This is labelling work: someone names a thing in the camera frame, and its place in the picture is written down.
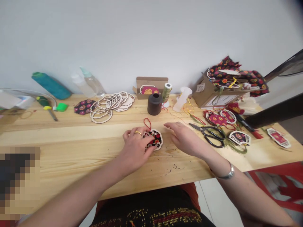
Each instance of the person's left hand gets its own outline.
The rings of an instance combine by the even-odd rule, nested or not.
[[[146,131],[150,130],[147,127],[136,127],[132,130],[127,130],[123,134],[125,145],[115,162],[118,162],[117,164],[122,168],[125,176],[130,175],[143,166],[147,162],[148,157],[157,148],[156,146],[151,146],[145,150],[145,146],[155,139],[153,136],[142,138]]]

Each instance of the thread spool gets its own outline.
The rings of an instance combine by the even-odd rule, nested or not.
[[[193,92],[190,88],[188,87],[182,87],[181,88],[181,95],[177,101],[177,103],[174,105],[173,110],[176,112],[180,112],[181,108],[183,105],[186,103],[187,97]]]
[[[147,112],[156,116],[161,112],[163,98],[159,94],[151,94],[148,97]]]
[[[169,106],[169,95],[170,95],[170,91],[172,90],[173,86],[170,83],[166,83],[164,84],[164,89],[162,92],[162,98],[163,98],[163,103],[164,103],[164,107],[168,107]]]

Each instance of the small cardboard box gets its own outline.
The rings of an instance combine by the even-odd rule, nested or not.
[[[153,85],[162,94],[164,84],[166,83],[168,83],[167,77],[137,77],[137,88],[133,87],[133,91],[137,94],[138,99],[148,99],[150,95],[140,94],[140,87],[143,85]]]
[[[214,91],[214,85],[209,81],[205,73],[202,73],[202,78],[196,83],[196,91],[193,93],[193,98],[200,108],[212,108],[215,106],[225,106],[226,104],[236,100],[247,92],[252,90],[224,90],[219,96],[219,91]]]

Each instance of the silver bracelet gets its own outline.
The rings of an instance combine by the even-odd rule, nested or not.
[[[230,161],[228,161],[228,162],[229,162],[229,164],[230,164],[230,172],[229,172],[229,174],[227,174],[226,176],[217,177],[217,176],[213,173],[213,171],[211,170],[211,172],[215,175],[216,178],[227,180],[227,179],[230,179],[230,178],[232,178],[232,177],[234,176],[234,174],[235,174],[234,166],[233,166],[233,164],[230,163]]]

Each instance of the hand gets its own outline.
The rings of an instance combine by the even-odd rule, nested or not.
[[[164,126],[175,132],[175,135],[171,135],[171,140],[178,149],[186,154],[204,159],[208,154],[215,152],[211,145],[201,140],[197,134],[181,122],[168,122]]]
[[[157,148],[151,146],[145,150],[145,146],[155,139],[153,136],[142,138],[144,132],[147,131],[150,131],[147,127],[136,127],[123,134],[125,145],[115,161],[118,162],[119,168],[122,168],[123,174],[126,176],[143,166]]]

